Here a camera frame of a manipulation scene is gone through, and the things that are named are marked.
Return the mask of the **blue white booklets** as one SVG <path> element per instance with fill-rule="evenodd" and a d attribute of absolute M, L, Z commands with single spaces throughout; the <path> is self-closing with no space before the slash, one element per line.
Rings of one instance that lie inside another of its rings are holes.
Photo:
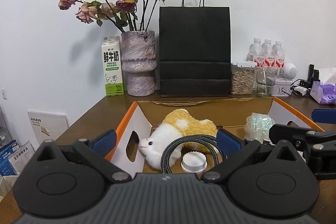
<path fill-rule="evenodd" d="M 20 175 L 34 152 L 34 148 L 29 141 L 20 147 L 16 140 L 12 140 L 1 147 L 1 176 Z"/>

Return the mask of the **white wall panel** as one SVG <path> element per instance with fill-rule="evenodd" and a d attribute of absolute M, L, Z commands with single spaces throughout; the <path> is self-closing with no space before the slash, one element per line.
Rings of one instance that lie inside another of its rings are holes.
<path fill-rule="evenodd" d="M 27 114 L 39 144 L 48 139 L 56 140 L 69 128 L 64 114 L 37 111 L 28 111 Z"/>

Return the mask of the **black paper bag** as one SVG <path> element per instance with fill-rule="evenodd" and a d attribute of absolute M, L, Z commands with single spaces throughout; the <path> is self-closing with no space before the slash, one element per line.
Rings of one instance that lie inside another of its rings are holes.
<path fill-rule="evenodd" d="M 159 86 L 163 97 L 222 97 L 231 88 L 229 7 L 159 10 Z"/>

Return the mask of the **green white milk carton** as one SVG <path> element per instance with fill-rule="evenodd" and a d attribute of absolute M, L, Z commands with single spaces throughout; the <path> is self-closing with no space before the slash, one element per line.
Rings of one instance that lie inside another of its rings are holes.
<path fill-rule="evenodd" d="M 101 46 L 101 53 L 106 95 L 123 95 L 120 36 L 105 37 Z"/>

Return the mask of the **yellow white plush toy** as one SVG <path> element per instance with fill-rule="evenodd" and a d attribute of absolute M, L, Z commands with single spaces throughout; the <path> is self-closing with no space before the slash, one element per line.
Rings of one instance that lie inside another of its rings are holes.
<path fill-rule="evenodd" d="M 147 138 L 141 139 L 139 152 L 147 164 L 156 170 L 161 170 L 161 157 L 166 147 L 174 140 L 191 135 L 217 135 L 217 127 L 209 119 L 197 120 L 186 109 L 175 109 Z"/>

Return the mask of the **clear jar of pellets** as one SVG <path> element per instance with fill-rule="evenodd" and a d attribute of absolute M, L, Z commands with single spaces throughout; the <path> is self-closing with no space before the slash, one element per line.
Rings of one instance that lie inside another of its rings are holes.
<path fill-rule="evenodd" d="M 231 61 L 231 94 L 251 95 L 255 81 L 255 68 L 257 63 L 253 61 Z"/>

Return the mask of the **water bottle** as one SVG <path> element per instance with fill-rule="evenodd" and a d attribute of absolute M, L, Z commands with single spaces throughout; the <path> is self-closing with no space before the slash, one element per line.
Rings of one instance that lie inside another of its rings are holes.
<path fill-rule="evenodd" d="M 283 68 L 285 64 L 285 51 L 281 41 L 275 41 L 272 48 L 274 54 L 274 67 Z"/>
<path fill-rule="evenodd" d="M 261 39 L 254 38 L 253 44 L 249 48 L 249 53 L 247 55 L 248 61 L 253 61 L 257 64 L 258 67 L 264 66 L 265 61 L 265 52 L 261 46 Z"/>
<path fill-rule="evenodd" d="M 274 63 L 274 54 L 272 52 L 272 40 L 265 39 L 264 43 L 262 44 L 262 48 L 264 51 L 264 66 L 272 67 Z"/>

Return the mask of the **empty clear glass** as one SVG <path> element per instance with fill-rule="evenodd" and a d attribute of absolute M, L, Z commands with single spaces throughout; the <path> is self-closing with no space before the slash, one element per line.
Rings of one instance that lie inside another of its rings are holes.
<path fill-rule="evenodd" d="M 256 90 L 258 97 L 269 97 L 272 95 L 277 73 L 278 68 L 276 67 L 256 68 Z"/>

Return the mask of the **purple marbled vase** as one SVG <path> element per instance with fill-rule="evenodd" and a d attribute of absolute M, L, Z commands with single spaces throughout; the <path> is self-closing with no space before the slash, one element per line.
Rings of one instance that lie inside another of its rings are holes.
<path fill-rule="evenodd" d="M 121 63 L 127 93 L 145 97 L 155 91 L 157 53 L 154 31 L 127 31 L 121 34 Z"/>

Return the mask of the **white ribbed lid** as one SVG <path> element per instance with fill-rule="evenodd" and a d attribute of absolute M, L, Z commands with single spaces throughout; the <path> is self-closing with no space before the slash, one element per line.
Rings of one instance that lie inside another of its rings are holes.
<path fill-rule="evenodd" d="M 198 151 L 188 152 L 182 158 L 181 168 L 186 173 L 202 173 L 207 168 L 206 156 Z"/>

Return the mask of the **middle water bottle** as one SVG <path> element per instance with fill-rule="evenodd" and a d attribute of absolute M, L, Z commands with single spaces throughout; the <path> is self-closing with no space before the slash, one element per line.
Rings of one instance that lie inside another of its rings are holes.
<path fill-rule="evenodd" d="M 264 43 L 262 44 L 262 48 L 264 51 L 264 66 L 272 67 L 274 63 L 274 54 L 272 52 L 272 40 L 265 39 Z"/>

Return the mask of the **orange cardboard box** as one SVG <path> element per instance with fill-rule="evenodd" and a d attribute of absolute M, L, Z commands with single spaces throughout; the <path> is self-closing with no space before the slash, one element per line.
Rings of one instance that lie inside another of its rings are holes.
<path fill-rule="evenodd" d="M 132 133 L 135 132 L 139 139 L 147 138 L 169 112 L 180 108 L 186 109 L 194 118 L 213 121 L 218 127 L 227 129 L 239 138 L 244 137 L 243 127 L 246 118 L 252 113 L 268 114 L 279 124 L 293 122 L 299 127 L 322 130 L 307 116 L 276 97 L 185 102 L 136 101 L 131 104 L 116 129 L 116 147 L 105 158 L 131 176 L 141 172 L 152 173 L 154 170 L 145 163 L 144 157 L 136 148 L 132 151 L 134 159 L 128 158 L 127 144 Z"/>

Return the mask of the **white power adapter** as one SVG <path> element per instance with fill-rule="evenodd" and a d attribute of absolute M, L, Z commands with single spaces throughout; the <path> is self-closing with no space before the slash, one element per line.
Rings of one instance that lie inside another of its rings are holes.
<path fill-rule="evenodd" d="M 303 86 L 295 86 L 294 91 L 300 96 L 305 96 L 307 94 L 308 89 Z"/>

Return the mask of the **purple tissue pack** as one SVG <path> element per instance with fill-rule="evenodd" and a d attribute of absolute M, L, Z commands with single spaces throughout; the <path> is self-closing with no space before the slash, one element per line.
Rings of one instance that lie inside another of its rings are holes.
<path fill-rule="evenodd" d="M 314 81 L 311 87 L 310 96 L 320 105 L 335 105 L 335 85 L 323 85 L 318 81 Z"/>

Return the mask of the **right water bottle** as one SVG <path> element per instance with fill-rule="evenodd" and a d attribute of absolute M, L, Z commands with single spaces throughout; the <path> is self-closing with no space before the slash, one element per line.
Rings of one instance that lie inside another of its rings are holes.
<path fill-rule="evenodd" d="M 272 48 L 274 54 L 274 67 L 283 68 L 285 64 L 285 51 L 281 41 L 275 41 Z"/>

